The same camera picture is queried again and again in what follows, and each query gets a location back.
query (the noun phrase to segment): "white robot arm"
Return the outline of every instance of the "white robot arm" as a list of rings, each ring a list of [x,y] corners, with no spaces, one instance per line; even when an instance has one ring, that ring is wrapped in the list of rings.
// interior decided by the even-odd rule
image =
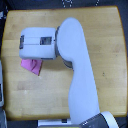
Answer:
[[[19,56],[23,59],[46,60],[60,55],[65,65],[73,68],[68,96],[73,124],[80,124],[99,115],[95,80],[84,32],[78,20],[66,19],[57,31],[55,28],[26,28],[21,32],[19,48]]]

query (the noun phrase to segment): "wooden surface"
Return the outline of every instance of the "wooden surface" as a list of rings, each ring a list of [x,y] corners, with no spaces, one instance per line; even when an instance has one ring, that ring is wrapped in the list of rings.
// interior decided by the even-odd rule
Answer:
[[[45,61],[39,76],[20,66],[20,33],[26,27],[55,27],[67,17],[83,26],[98,91],[100,110],[127,113],[127,60],[116,7],[10,11],[2,44],[5,111],[8,119],[68,118],[73,71],[61,58]]]

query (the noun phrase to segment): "pink cloth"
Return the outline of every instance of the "pink cloth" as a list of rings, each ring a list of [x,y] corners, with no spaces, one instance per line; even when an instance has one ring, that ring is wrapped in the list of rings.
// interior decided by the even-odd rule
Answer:
[[[23,60],[21,61],[21,66],[30,72],[39,75],[42,60]]]

